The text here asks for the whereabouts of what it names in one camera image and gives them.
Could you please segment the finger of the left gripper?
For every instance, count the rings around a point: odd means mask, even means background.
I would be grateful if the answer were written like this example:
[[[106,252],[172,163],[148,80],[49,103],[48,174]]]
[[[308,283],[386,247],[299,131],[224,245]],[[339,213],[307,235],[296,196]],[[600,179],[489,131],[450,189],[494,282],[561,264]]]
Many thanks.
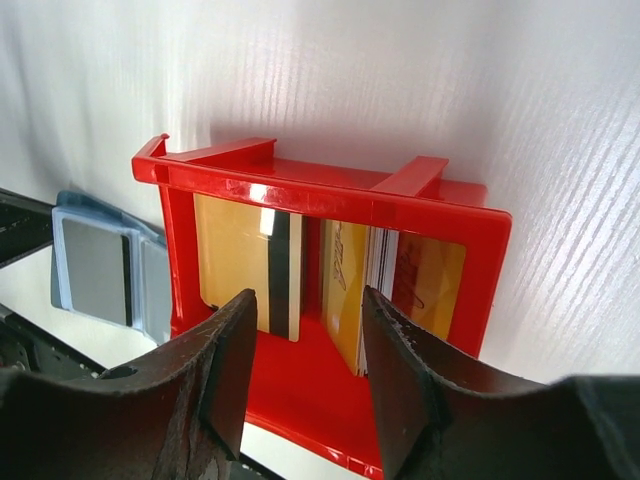
[[[51,204],[1,190],[1,267],[53,244]]]

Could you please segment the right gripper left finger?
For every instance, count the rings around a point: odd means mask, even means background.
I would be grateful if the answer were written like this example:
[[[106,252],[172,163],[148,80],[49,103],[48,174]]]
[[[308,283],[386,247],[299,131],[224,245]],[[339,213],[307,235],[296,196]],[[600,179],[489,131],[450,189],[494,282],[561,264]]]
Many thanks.
[[[98,377],[1,372],[5,479],[226,479],[239,459],[257,338],[246,289]]]

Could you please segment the blue leather card holder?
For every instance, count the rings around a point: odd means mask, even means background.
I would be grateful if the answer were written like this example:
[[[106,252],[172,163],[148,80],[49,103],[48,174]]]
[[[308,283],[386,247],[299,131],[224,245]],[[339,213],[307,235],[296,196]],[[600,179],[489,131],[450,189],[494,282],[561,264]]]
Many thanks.
[[[51,303],[161,345],[171,337],[164,231],[85,193],[61,191],[52,210]]]

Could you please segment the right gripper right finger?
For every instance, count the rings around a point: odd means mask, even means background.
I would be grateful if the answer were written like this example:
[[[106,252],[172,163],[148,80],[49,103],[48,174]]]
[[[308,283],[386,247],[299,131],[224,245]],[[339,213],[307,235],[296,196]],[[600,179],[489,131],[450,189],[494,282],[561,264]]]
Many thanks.
[[[412,323],[373,288],[363,331],[388,479],[635,479],[639,380],[550,384],[491,367]]]

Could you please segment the black credit card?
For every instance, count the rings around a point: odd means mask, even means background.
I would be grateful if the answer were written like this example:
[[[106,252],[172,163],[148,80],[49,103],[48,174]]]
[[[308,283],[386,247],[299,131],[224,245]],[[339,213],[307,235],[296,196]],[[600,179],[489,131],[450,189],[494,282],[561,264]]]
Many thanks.
[[[121,233],[62,220],[71,309],[130,327],[130,245]]]

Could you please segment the red plastic bin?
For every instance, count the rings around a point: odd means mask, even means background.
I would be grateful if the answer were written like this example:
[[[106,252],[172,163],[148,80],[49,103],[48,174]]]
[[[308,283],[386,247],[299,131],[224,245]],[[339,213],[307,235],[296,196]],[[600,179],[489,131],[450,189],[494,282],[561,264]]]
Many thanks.
[[[297,341],[262,333],[248,394],[250,423],[370,479],[383,475],[369,383],[348,370],[324,324],[325,219],[420,234],[466,250],[449,340],[477,356],[509,242],[511,215],[485,206],[485,186],[445,179],[446,161],[418,156],[393,173],[280,158],[271,139],[183,153],[166,136],[132,160],[158,187],[167,235],[174,335],[211,315],[202,298],[196,195],[300,214],[307,220],[303,308]]]

